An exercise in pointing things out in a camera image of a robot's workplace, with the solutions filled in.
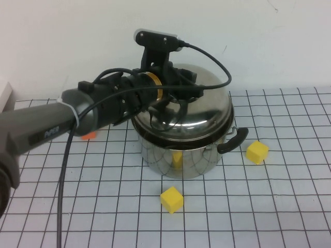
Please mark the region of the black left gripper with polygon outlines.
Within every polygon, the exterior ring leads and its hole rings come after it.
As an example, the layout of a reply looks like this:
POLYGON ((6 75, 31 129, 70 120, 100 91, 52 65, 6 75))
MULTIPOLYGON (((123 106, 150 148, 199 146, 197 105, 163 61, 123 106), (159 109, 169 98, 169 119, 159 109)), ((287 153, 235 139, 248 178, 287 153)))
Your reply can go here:
MULTIPOLYGON (((161 60, 159 62, 159 75, 163 86, 178 86, 180 80, 187 83, 195 83, 197 74, 187 70, 174 68, 173 63, 168 60, 161 60)), ((204 96, 204 90, 200 89, 198 85, 181 85, 176 89, 163 89, 162 102, 170 102, 178 97, 178 101, 194 102, 200 97, 204 96)))

